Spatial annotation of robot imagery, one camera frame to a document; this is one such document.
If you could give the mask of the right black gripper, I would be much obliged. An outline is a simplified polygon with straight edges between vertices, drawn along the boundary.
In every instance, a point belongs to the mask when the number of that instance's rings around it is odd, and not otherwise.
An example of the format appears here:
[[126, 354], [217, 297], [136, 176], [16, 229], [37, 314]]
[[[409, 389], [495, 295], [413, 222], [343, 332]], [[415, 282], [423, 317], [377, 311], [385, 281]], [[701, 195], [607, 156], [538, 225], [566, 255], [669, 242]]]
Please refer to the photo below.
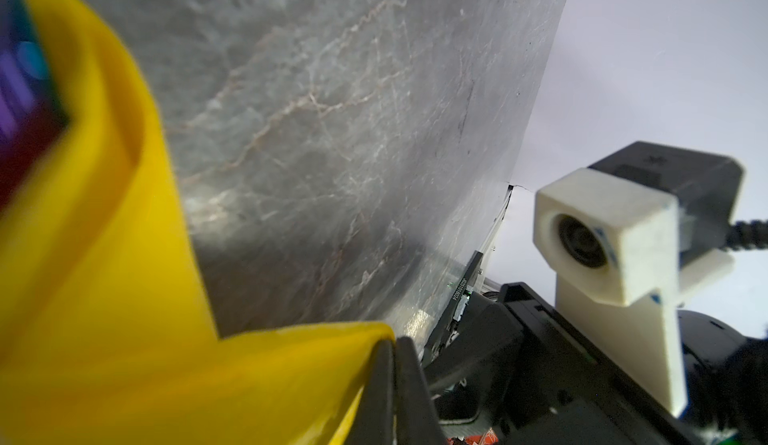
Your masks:
[[[455, 340], [424, 367], [447, 435], [502, 444], [698, 444], [668, 412], [523, 282], [470, 301]], [[395, 360], [379, 341], [345, 445], [391, 445]]]

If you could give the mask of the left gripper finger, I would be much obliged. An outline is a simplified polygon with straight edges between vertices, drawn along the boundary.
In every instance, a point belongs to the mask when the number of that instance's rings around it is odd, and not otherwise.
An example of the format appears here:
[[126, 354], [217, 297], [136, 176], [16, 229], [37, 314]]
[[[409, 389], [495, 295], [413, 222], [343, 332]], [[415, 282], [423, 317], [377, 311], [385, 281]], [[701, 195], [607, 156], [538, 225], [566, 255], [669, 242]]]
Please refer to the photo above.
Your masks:
[[427, 388], [415, 344], [410, 337], [395, 343], [396, 441], [399, 445], [448, 443]]

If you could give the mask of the yellow paper napkin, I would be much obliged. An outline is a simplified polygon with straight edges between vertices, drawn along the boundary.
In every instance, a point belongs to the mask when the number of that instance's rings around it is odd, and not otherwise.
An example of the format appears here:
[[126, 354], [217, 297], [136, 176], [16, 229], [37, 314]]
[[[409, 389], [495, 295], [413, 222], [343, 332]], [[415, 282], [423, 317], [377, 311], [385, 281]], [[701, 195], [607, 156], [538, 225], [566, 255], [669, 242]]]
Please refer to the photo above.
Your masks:
[[221, 338], [151, 92], [82, 0], [25, 0], [69, 122], [1, 206], [5, 444], [340, 444], [381, 322]]

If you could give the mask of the purple black knife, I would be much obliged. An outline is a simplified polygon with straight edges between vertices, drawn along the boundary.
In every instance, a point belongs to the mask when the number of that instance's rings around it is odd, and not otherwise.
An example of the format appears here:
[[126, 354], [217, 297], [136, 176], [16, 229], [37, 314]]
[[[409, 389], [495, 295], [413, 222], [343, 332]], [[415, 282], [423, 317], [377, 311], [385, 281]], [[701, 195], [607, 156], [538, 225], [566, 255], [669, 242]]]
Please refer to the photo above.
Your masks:
[[1, 206], [67, 127], [25, 0], [1, 0]]

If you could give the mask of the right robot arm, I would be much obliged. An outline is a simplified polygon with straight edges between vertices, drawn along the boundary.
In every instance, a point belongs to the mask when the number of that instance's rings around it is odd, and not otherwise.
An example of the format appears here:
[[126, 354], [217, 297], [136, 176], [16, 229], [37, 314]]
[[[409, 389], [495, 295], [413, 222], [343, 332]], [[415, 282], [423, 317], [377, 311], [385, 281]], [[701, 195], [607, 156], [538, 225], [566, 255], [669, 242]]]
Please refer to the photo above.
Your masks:
[[763, 444], [767, 343], [678, 314], [688, 402], [667, 411], [524, 283], [470, 299], [424, 369], [448, 435], [503, 444]]

